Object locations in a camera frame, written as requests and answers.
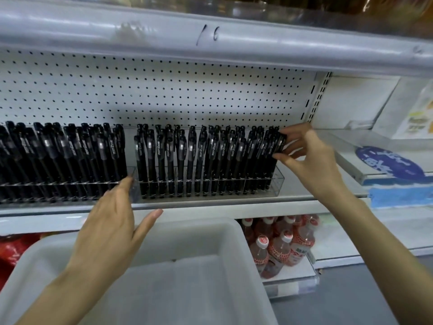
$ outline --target gray floor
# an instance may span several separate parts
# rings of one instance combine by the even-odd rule
[[[433,271],[433,256],[419,260]],[[272,300],[279,325],[397,324],[365,265],[324,269],[314,293]]]

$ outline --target blue sticker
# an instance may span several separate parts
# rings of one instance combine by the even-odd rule
[[[355,153],[365,164],[393,177],[406,180],[419,180],[425,177],[423,169],[418,164],[389,150],[364,146],[359,147]]]

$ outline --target forearm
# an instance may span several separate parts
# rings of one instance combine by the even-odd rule
[[[105,293],[79,273],[65,271],[43,291],[16,325],[76,325]]]
[[[433,277],[350,191],[324,203],[349,235],[402,324],[433,322]]]

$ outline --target plastic tub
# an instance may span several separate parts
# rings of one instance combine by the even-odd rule
[[[0,293],[0,324],[13,324],[62,272],[76,237],[50,236],[24,253]],[[131,267],[80,324],[277,321],[239,224],[218,218],[156,224]]]

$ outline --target red and white bottle cap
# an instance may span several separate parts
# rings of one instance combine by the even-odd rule
[[[311,218],[306,226],[310,230],[316,230],[319,227],[319,218]]]
[[[250,227],[252,225],[252,218],[242,219],[242,224],[245,227]]]
[[[262,218],[262,220],[265,224],[273,224],[274,223],[274,217],[266,217],[266,218]]]
[[[280,235],[283,242],[290,243],[293,239],[293,234],[289,230],[285,230]]]
[[[258,247],[260,247],[261,249],[265,249],[269,245],[269,239],[265,235],[260,235],[259,237],[257,237],[256,243]]]
[[[284,221],[288,224],[293,224],[295,222],[295,216],[294,215],[285,215]]]

